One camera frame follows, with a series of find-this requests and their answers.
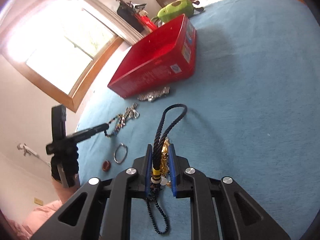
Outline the white curtain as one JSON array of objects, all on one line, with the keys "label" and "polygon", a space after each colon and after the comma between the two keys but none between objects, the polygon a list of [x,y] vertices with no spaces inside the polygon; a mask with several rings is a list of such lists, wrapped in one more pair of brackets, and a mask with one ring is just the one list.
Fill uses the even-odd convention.
[{"label": "white curtain", "polygon": [[80,5],[94,16],[98,21],[107,26],[112,32],[121,37],[128,44],[134,45],[144,36],[129,25],[116,12],[98,0],[76,0]]}]

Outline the red metal tin box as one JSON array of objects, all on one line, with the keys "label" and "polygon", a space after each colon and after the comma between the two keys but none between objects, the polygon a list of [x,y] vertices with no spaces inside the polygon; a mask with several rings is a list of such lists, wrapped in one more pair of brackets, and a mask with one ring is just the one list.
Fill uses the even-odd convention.
[{"label": "red metal tin box", "polygon": [[196,29],[180,15],[134,44],[108,83],[122,98],[191,77],[195,71]]}]

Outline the wooden framed window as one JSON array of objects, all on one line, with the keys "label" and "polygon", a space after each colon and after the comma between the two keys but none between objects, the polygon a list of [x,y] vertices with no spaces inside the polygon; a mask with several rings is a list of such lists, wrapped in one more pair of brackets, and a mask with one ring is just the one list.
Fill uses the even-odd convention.
[{"label": "wooden framed window", "polygon": [[76,112],[122,42],[84,0],[37,0],[1,32],[1,54],[42,92]]}]

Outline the blue table cloth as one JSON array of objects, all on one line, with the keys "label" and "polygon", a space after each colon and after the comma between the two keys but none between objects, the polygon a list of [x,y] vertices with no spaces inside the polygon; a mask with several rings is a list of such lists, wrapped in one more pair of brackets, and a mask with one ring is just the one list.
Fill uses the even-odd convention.
[{"label": "blue table cloth", "polygon": [[[163,111],[188,107],[169,133],[177,155],[206,176],[232,177],[299,239],[319,211],[319,24],[297,0],[224,0],[191,19],[192,77],[140,102],[115,138],[79,144],[80,181],[115,177],[146,153]],[[124,143],[125,161],[113,154]]]}]

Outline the coat rack with clothes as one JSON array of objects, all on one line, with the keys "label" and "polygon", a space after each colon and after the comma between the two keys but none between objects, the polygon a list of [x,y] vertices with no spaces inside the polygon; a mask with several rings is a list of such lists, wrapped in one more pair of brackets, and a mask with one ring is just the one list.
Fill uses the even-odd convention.
[{"label": "coat rack with clothes", "polygon": [[131,1],[115,0],[119,3],[117,14],[133,27],[139,33],[146,31],[155,31],[158,27],[148,17],[148,13],[144,10],[146,3],[136,4]]}]

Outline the green avocado plush toy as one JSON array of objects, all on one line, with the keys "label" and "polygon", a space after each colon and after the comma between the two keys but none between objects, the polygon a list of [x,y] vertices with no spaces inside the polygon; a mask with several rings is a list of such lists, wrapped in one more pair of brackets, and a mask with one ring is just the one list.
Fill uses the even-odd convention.
[{"label": "green avocado plush toy", "polygon": [[192,17],[197,12],[203,12],[204,7],[196,8],[194,5],[199,5],[199,1],[191,0],[176,0],[165,7],[163,7],[158,13],[157,16],[151,19],[152,22],[157,20],[162,21],[163,23],[170,22],[171,20],[177,18],[180,15],[185,15],[187,17]]}]

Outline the silver metal wristwatch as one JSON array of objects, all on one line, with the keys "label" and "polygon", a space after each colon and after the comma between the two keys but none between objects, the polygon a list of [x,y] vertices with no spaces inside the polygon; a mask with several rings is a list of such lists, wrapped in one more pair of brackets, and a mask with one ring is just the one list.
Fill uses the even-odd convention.
[{"label": "silver metal wristwatch", "polygon": [[140,94],[137,99],[138,101],[148,101],[153,102],[157,100],[158,98],[167,96],[170,93],[170,87],[164,86],[156,90],[151,90],[148,92],[145,92],[143,94]]}]

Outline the gold buddha pendant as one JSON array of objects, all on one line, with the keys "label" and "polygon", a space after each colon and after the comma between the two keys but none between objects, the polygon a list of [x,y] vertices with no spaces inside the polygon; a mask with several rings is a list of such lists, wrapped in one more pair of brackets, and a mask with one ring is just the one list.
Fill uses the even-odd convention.
[{"label": "gold buddha pendant", "polygon": [[160,174],[161,174],[161,185],[171,187],[171,181],[169,179],[169,165],[168,165],[168,156],[169,156],[169,138],[166,137],[161,153],[161,165],[160,165]]}]

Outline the silver oval bangle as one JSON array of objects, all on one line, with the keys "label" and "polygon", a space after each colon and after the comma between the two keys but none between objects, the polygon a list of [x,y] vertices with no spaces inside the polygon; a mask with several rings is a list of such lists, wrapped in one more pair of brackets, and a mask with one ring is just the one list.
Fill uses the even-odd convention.
[{"label": "silver oval bangle", "polygon": [[122,164],[125,159],[127,158],[128,154],[128,148],[124,143],[120,143],[113,154],[113,158],[116,164],[120,165]]}]

